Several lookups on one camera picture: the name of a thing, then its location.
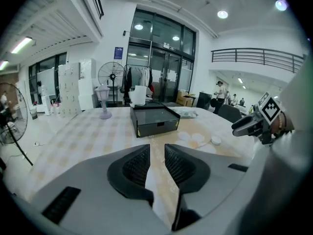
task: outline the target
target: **glass door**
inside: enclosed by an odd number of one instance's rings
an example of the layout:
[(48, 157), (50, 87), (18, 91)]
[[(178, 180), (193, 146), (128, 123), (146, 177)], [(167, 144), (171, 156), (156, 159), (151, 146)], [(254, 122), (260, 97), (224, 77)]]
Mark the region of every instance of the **glass door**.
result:
[(150, 67), (152, 69), (152, 85), (154, 100), (174, 102), (178, 83), (178, 72), (181, 57), (159, 49), (152, 49)]
[(164, 102), (175, 102), (174, 94), (178, 82), (178, 72), (181, 57), (169, 54), (166, 69)]

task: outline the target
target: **checkered tablecloth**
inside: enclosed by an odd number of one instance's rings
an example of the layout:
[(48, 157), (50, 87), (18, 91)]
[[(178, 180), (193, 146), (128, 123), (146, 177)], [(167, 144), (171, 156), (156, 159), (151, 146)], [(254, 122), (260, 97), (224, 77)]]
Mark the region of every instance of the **checkered tablecloth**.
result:
[[(154, 193), (153, 210), (169, 227), (174, 221), (178, 188), (164, 164), (164, 144), (176, 143), (205, 152), (225, 156), (253, 157), (252, 137), (234, 137), (231, 123), (209, 111), (193, 108), (194, 119), (181, 119), (177, 131), (136, 138), (130, 108), (109, 108), (113, 117), (101, 120), (102, 109), (84, 111), (43, 146), (20, 193), (30, 201), (34, 193), (75, 164), (132, 146), (150, 144), (151, 167), (146, 188)], [(221, 145), (210, 140), (217, 136)]]

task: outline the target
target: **fluorescent light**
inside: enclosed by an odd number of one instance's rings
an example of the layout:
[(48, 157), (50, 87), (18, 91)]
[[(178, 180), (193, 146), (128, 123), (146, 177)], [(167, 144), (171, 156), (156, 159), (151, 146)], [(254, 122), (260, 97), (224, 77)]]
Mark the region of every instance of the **fluorescent light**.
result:
[(287, 9), (288, 4), (287, 4), (286, 0), (277, 0), (275, 3), (275, 6), (278, 10), (284, 11)]
[(27, 45), (32, 39), (31, 38), (28, 38), (28, 37), (25, 37), (12, 51), (11, 53), (18, 53), (21, 48), (23, 48), (25, 45)]
[(141, 24), (137, 24), (137, 25), (135, 25), (135, 29), (142, 30), (143, 26)]
[(8, 61), (3, 61), (0, 65), (0, 71), (4, 69), (4, 67), (7, 65)]
[(219, 18), (225, 19), (225, 18), (228, 17), (228, 13), (227, 13), (226, 11), (224, 11), (224, 10), (220, 10), (220, 11), (217, 13), (217, 16), (218, 16)]

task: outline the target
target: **small white disk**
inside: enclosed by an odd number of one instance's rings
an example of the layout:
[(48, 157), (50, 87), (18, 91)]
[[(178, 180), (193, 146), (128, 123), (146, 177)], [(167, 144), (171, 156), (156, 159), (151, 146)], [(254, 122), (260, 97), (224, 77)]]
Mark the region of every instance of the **small white disk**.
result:
[(211, 138), (211, 142), (215, 145), (220, 145), (221, 144), (221, 139), (219, 139), (218, 137), (213, 136)]

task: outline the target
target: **electric fan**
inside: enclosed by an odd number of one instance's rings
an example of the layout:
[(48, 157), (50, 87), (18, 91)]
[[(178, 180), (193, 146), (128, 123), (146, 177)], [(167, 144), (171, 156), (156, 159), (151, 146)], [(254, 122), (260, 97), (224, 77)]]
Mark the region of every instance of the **electric fan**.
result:
[(9, 83), (0, 83), (0, 97), (0, 141), (15, 143), (27, 161), (33, 165), (17, 143), (27, 128), (28, 112), (25, 99), (20, 90)]
[(115, 92), (117, 92), (123, 86), (123, 77), (124, 67), (116, 62), (105, 63), (103, 66), (101, 66), (98, 72), (98, 81), (100, 85), (106, 84), (110, 91), (113, 91), (113, 104), (115, 104)]

